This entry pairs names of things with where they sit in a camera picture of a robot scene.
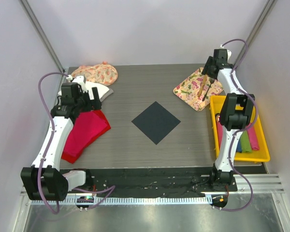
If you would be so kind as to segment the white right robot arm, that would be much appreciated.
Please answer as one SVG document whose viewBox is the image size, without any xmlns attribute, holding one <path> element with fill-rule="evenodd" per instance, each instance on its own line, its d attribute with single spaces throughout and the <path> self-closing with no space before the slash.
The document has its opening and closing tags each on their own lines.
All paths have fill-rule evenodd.
<svg viewBox="0 0 290 232">
<path fill-rule="evenodd" d="M 202 74 L 218 80 L 226 93 L 219 113 L 219 122 L 223 128 L 218 158 L 213 164 L 208 184 L 212 190 L 219 191 L 232 184 L 234 158 L 240 136 L 250 124 L 254 107 L 254 95 L 243 90 L 235 69 L 228 63 L 226 49 L 215 49 L 205 64 Z"/>
</svg>

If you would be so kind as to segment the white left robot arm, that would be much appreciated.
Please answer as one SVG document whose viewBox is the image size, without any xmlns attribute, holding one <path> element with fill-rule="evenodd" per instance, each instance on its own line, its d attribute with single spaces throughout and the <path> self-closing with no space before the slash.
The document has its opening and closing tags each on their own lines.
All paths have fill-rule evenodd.
<svg viewBox="0 0 290 232">
<path fill-rule="evenodd" d="M 42 148 L 30 167 L 21 171 L 21 179 L 30 200 L 63 201 L 78 188 L 90 192 L 93 180 L 87 169 L 60 173 L 60 159 L 76 119 L 81 113 L 101 109 L 97 87 L 85 91 L 78 83 L 61 86 L 60 103 L 50 113 L 50 125 Z"/>
</svg>

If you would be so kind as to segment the dark blue paper napkin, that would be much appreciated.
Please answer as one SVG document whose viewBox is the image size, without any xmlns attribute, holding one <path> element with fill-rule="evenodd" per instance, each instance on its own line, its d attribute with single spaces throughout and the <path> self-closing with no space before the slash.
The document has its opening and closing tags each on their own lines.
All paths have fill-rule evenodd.
<svg viewBox="0 0 290 232">
<path fill-rule="evenodd" d="M 155 101 L 131 122 L 157 145 L 181 121 Z"/>
</svg>

